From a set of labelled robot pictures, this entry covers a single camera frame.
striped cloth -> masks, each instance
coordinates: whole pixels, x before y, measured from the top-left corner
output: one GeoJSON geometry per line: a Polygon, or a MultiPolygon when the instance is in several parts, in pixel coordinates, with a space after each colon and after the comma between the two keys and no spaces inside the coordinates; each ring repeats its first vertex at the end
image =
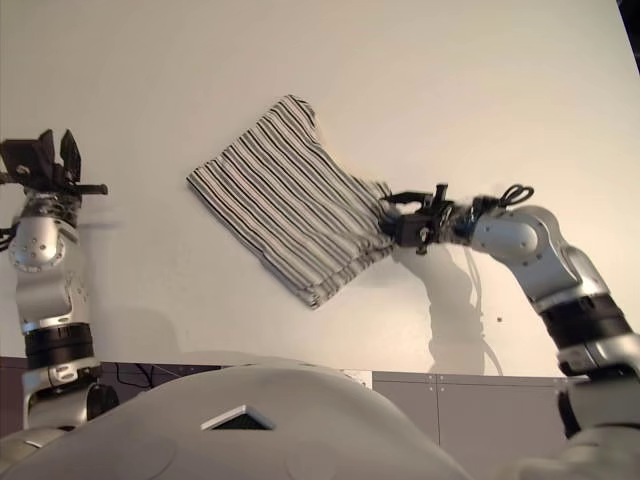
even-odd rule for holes
{"type": "Polygon", "coordinates": [[[218,219],[311,308],[391,252],[378,227],[386,184],[343,172],[292,95],[187,181],[218,219]]]}

gray panel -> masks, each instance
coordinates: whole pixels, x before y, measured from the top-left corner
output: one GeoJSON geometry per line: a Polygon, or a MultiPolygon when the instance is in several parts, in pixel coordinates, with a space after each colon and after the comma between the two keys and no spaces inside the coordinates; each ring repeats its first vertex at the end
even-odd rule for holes
{"type": "Polygon", "coordinates": [[[373,372],[374,382],[434,383],[435,377],[431,373],[373,372]]]}
{"type": "Polygon", "coordinates": [[[21,368],[0,367],[0,437],[22,429],[21,368]]]}
{"type": "Polygon", "coordinates": [[[19,357],[0,357],[0,367],[27,368],[27,359],[19,357]]]}
{"type": "Polygon", "coordinates": [[[565,442],[553,387],[438,385],[440,446],[478,480],[565,442]]]}
{"type": "Polygon", "coordinates": [[[454,385],[495,385],[526,387],[560,387],[567,383],[562,377],[505,377],[484,375],[439,375],[434,374],[437,383],[454,385]]]}
{"type": "Polygon", "coordinates": [[[374,381],[373,389],[391,400],[413,423],[438,443],[438,399],[435,385],[374,381]]]}

black cable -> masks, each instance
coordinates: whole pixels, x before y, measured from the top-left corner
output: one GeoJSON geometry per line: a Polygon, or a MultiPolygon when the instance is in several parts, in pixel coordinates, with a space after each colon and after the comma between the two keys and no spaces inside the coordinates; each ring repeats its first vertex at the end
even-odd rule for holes
{"type": "Polygon", "coordinates": [[[153,377],[149,374],[149,372],[147,372],[144,369],[144,367],[142,365],[140,365],[139,363],[136,363],[135,366],[138,367],[138,370],[140,370],[142,372],[142,374],[144,375],[144,378],[147,379],[148,388],[153,388],[153,377]]]}
{"type": "Polygon", "coordinates": [[[512,205],[526,202],[533,197],[534,192],[535,190],[533,187],[516,183],[507,188],[507,190],[502,194],[502,197],[498,200],[498,205],[500,207],[510,207],[512,205]]]}
{"type": "MultiPolygon", "coordinates": [[[[131,387],[138,387],[138,388],[151,388],[151,383],[147,384],[147,385],[140,385],[139,383],[132,383],[132,382],[125,382],[124,380],[122,380],[120,378],[120,364],[116,362],[116,380],[118,380],[119,383],[123,384],[123,385],[129,385],[131,387]]],[[[146,373],[146,371],[144,370],[144,368],[138,367],[140,368],[143,372],[146,373]]]]}

